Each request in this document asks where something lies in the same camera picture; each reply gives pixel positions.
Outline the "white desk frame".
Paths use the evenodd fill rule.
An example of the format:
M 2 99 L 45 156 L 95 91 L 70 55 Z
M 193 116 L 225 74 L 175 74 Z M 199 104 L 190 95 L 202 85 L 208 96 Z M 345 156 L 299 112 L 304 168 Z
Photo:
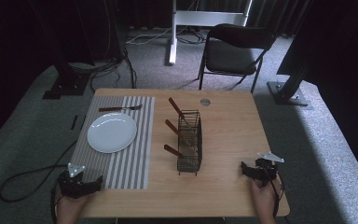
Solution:
M 245 26 L 249 19 L 251 6 L 254 0 L 248 0 L 242 13 L 213 12 L 213 11 L 188 11 L 178 10 L 176 0 L 172 0 L 172 34 L 168 65 L 175 65 L 177 50 L 177 26 L 206 26 L 213 27 L 221 23 L 229 23 Z

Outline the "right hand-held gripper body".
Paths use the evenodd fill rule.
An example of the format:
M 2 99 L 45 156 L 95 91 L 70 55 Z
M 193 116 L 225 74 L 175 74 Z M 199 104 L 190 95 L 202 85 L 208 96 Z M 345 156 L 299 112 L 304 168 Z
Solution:
M 271 180 L 277 177 L 278 164 L 284 163 L 284 158 L 281 158 L 271 151 L 268 153 L 258 153 L 259 158 L 255 160 L 256 175 L 255 179 L 266 186 Z

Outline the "brown-handled utensil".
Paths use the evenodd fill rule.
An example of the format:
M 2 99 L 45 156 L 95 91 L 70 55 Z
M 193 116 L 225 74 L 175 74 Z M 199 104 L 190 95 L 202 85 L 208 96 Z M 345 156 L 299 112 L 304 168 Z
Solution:
M 174 149 L 173 147 L 170 147 L 169 145 L 164 145 L 164 149 L 166 151 L 172 153 L 173 155 L 175 155 L 178 158 L 184 157 L 184 155 L 182 153 L 180 153 L 178 150 Z
M 184 140 L 190 148 L 193 150 L 196 150 L 195 146 L 189 141 L 189 139 L 181 133 L 168 119 L 165 120 L 165 124 L 175 133 L 179 136 L 180 139 Z
M 172 105 L 172 107 L 174 108 L 174 110 L 177 112 L 177 114 L 179 115 L 180 119 L 182 120 L 186 120 L 185 115 L 182 113 L 182 111 L 179 109 L 178 105 L 176 104 L 176 102 L 173 100 L 172 97 L 169 98 L 169 102 Z

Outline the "black folding chair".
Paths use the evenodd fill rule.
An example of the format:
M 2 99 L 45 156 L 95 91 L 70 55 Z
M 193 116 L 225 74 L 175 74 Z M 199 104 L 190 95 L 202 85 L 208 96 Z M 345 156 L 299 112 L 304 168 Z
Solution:
M 241 77 L 254 75 L 251 92 L 254 92 L 264 55 L 276 40 L 268 28 L 218 24 L 207 34 L 197 80 L 202 89 L 205 74 Z

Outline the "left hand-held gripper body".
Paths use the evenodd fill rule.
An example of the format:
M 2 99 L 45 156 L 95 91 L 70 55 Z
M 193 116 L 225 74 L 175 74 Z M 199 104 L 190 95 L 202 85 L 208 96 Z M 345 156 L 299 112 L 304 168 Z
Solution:
M 68 163 L 67 169 L 58 178 L 61 194 L 73 199 L 90 194 L 90 188 L 82 182 L 85 166 Z

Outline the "white round plate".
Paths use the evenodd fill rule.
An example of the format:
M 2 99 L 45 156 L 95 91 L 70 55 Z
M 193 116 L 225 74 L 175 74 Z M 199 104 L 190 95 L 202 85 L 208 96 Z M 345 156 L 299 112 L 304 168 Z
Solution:
M 137 134 L 134 119 L 123 113 L 109 113 L 98 117 L 89 126 L 89 145 L 102 153 L 116 153 L 128 147 Z

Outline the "person's left hand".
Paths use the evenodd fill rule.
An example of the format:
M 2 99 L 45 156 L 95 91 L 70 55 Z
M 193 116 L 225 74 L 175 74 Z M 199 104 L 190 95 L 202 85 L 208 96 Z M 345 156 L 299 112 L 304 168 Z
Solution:
M 84 207 L 92 198 L 92 194 L 77 199 L 63 196 L 60 193 L 57 196 L 57 224 L 76 224 Z

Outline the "black metal stand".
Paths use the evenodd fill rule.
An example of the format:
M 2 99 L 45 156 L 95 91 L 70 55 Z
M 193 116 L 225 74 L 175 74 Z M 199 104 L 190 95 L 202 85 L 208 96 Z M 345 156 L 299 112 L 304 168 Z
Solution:
M 288 75 L 285 82 L 270 81 L 268 88 L 276 105 L 308 106 L 299 86 L 307 75 L 310 50 L 303 46 L 306 35 L 302 24 L 306 20 L 313 0 L 276 0 L 270 25 L 278 36 L 292 37 L 293 42 L 282 59 L 278 75 Z
M 40 0 L 27 0 L 27 2 L 41 25 L 48 43 L 50 59 L 58 72 L 54 84 L 49 91 L 45 91 L 43 99 L 59 100 L 63 95 L 83 95 L 90 75 L 76 73 L 68 63 L 48 16 L 42 10 Z

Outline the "person's right hand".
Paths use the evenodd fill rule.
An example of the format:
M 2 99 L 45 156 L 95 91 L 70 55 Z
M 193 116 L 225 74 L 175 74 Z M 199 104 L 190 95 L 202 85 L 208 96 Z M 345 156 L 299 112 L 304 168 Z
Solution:
M 278 179 L 268 183 L 265 187 L 258 187 L 254 180 L 249 181 L 255 213 L 260 224 L 276 224 L 274 217 L 275 203 L 277 196 L 275 190 L 282 190 L 281 182 Z

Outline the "grey striped placemat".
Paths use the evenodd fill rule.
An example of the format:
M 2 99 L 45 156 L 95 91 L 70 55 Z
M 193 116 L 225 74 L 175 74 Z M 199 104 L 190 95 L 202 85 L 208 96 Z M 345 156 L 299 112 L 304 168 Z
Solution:
M 101 107 L 140 105 L 139 110 L 99 112 Z M 147 96 L 95 96 L 80 132 L 71 163 L 85 166 L 83 180 L 91 182 L 103 176 L 105 189 L 146 189 L 150 163 L 151 138 L 155 99 Z M 109 113 L 123 113 L 132 117 L 137 134 L 132 143 L 116 153 L 102 153 L 88 143 L 91 123 Z

